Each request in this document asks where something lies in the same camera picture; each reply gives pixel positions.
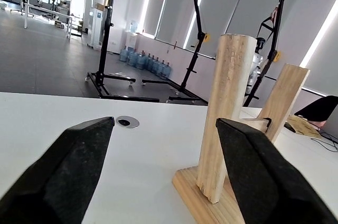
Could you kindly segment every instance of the cardboard box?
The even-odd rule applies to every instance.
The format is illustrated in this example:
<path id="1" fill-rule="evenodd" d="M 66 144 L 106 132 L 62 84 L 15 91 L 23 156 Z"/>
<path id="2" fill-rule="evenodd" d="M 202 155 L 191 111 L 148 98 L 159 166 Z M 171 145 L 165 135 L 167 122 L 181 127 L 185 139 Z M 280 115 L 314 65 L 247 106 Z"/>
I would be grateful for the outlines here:
<path id="1" fill-rule="evenodd" d="M 98 10 L 100 10 L 100 11 L 104 11 L 105 10 L 105 6 L 101 5 L 100 3 L 96 3 L 95 8 L 98 9 Z"/>

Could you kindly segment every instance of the wooden block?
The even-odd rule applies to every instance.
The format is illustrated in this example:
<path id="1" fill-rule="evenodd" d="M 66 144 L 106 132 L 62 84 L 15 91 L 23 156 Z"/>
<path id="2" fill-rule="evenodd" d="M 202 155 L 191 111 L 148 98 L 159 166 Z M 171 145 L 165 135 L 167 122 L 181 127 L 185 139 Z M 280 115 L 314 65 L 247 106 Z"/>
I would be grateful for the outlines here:
<path id="1" fill-rule="evenodd" d="M 240 119 L 239 122 L 260 130 L 263 133 L 267 131 L 269 124 L 269 120 L 262 118 L 244 118 Z"/>
<path id="2" fill-rule="evenodd" d="M 237 204 L 229 179 L 225 179 L 220 201 L 212 204 L 196 186 L 197 167 L 178 170 L 173 184 L 190 213 L 200 224 L 243 224 L 244 219 Z"/>
<path id="3" fill-rule="evenodd" d="M 295 130 L 295 133 L 300 135 L 306 135 L 312 138 L 322 138 L 319 132 L 305 119 L 289 115 L 287 122 Z"/>
<path id="4" fill-rule="evenodd" d="M 266 136 L 275 142 L 310 71 L 285 64 L 258 118 L 271 118 Z"/>
<path id="5" fill-rule="evenodd" d="M 220 37 L 197 179 L 201 192 L 212 203 L 220 200 L 226 176 L 216 119 L 239 119 L 256 43 L 246 35 Z"/>

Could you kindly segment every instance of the wooden post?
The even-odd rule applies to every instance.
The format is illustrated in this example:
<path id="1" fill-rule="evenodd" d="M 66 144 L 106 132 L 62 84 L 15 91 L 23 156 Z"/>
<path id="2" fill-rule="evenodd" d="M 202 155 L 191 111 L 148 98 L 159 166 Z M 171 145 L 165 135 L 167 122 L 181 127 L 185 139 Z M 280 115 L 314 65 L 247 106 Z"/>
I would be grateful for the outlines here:
<path id="1" fill-rule="evenodd" d="M 290 114 L 302 86 L 310 73 L 310 70 L 285 64 L 275 86 L 258 115 L 258 118 L 268 117 L 271 124 L 265 135 L 273 143 Z"/>
<path id="2" fill-rule="evenodd" d="M 216 119 L 239 119 L 256 43 L 246 35 L 220 37 L 197 178 L 197 186 L 211 203 L 219 202 L 226 177 Z"/>

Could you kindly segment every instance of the table surface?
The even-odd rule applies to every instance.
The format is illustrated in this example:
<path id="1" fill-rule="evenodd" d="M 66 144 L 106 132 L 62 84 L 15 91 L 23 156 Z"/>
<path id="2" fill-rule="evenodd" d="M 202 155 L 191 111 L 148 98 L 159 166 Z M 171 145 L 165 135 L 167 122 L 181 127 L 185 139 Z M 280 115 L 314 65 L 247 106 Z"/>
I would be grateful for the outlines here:
<path id="1" fill-rule="evenodd" d="M 172 185 L 176 170 L 198 164 L 207 107 L 0 93 L 0 197 L 68 127 L 106 116 L 116 125 L 84 224 L 195 223 Z M 242 118 L 259 109 L 243 108 Z M 338 154 L 283 128 L 276 147 L 338 216 Z"/>

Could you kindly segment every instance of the wooden base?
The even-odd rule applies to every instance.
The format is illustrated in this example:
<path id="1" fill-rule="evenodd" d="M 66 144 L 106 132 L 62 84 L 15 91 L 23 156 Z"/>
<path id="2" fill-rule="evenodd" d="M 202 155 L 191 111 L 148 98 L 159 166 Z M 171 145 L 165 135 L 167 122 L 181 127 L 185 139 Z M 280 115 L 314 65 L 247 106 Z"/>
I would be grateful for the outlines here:
<path id="1" fill-rule="evenodd" d="M 173 184 L 183 199 L 190 213 L 200 224 L 245 223 L 238 207 L 230 181 L 226 178 L 220 201 L 209 202 L 196 185 L 197 167 L 178 170 L 173 178 Z"/>

